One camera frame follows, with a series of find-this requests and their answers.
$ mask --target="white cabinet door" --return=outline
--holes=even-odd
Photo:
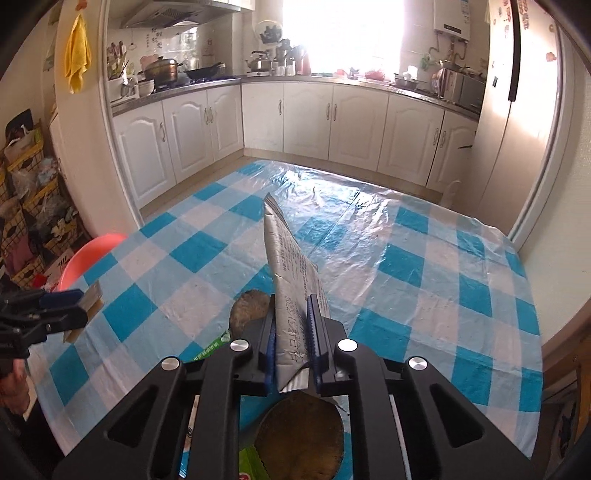
[[[240,86],[207,90],[213,158],[220,160],[244,148]]]
[[[162,101],[168,146],[177,182],[213,163],[206,125],[207,92],[193,92]]]
[[[242,85],[244,146],[283,152],[283,83]]]
[[[443,111],[420,100],[391,94],[378,172],[427,185]]]
[[[329,160],[375,171],[387,108],[386,92],[335,85]]]
[[[138,208],[176,185],[160,102],[113,119],[123,167]]]
[[[468,167],[478,122],[453,112],[445,112],[441,136],[427,187],[438,192],[454,180],[461,180]]]
[[[328,160],[332,94],[332,85],[299,82],[285,84],[285,153]]]

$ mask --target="checkered tablecloth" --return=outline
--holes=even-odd
[[[179,203],[78,282],[85,289],[100,279],[105,306],[74,345],[50,336],[29,360],[61,448],[69,452],[161,358],[191,360],[218,337],[241,292],[273,291],[268,192],[318,265],[331,317],[350,337],[396,361],[427,358],[531,455],[540,337],[509,240],[411,196],[268,161]]]

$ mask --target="range hood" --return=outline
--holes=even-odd
[[[121,28],[168,28],[181,22],[202,25],[240,10],[215,0],[147,0],[123,18]]]

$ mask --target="cooking pot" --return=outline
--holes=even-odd
[[[177,63],[175,59],[158,57],[158,60],[151,63],[144,70],[146,80],[153,80],[156,87],[161,85],[172,85],[178,79]]]
[[[254,50],[252,52],[251,61],[245,61],[251,72],[268,72],[271,70],[271,60],[266,51]]]

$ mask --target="white refrigerator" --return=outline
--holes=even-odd
[[[554,131],[559,42],[532,0],[489,0],[485,97],[453,209],[509,234],[544,167]]]

